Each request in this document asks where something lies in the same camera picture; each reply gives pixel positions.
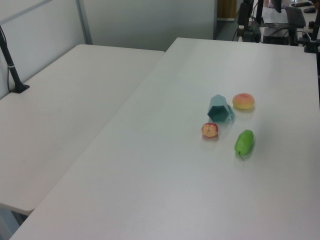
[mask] table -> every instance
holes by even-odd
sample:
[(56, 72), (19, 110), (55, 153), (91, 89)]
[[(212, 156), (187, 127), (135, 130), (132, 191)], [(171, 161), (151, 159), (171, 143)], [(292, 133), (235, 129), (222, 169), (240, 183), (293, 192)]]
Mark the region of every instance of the table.
[[(320, 239), (316, 66), (301, 47), (178, 38), (11, 240)], [(203, 138), (210, 98), (243, 92), (255, 109)]]
[(0, 207), (30, 214), (164, 52), (78, 45), (0, 101)]

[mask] peach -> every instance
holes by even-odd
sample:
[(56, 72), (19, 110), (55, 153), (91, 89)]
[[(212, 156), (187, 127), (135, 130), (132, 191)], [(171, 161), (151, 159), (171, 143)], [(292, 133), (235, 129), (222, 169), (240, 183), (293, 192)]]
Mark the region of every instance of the peach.
[(205, 123), (202, 128), (202, 135), (207, 138), (213, 138), (218, 134), (218, 126), (215, 123)]
[(238, 109), (248, 110), (254, 107), (255, 99), (249, 93), (240, 93), (233, 97), (232, 103)]

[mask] white tabletop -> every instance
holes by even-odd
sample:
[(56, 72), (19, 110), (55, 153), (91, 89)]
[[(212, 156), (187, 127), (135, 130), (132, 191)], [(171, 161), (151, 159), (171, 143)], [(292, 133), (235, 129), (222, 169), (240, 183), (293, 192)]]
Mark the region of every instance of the white tabletop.
[[(203, 138), (239, 93), (255, 109)], [(178, 38), (11, 240), (318, 240), (319, 123), (314, 54)]]
[(37, 207), (163, 54), (79, 45), (1, 99), (0, 207)]

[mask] wooden door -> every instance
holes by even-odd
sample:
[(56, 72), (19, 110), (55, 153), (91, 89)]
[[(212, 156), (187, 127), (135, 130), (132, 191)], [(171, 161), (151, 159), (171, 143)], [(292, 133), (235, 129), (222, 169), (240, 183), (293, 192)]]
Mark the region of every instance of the wooden door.
[(218, 18), (235, 19), (237, 16), (237, 0), (218, 0)]

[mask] apple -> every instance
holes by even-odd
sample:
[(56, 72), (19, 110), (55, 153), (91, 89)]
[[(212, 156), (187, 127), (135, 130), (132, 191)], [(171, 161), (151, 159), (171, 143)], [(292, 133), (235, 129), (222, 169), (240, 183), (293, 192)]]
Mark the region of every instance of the apple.
[(218, 134), (218, 126), (215, 123), (205, 123), (202, 128), (202, 135), (207, 138), (213, 138)]

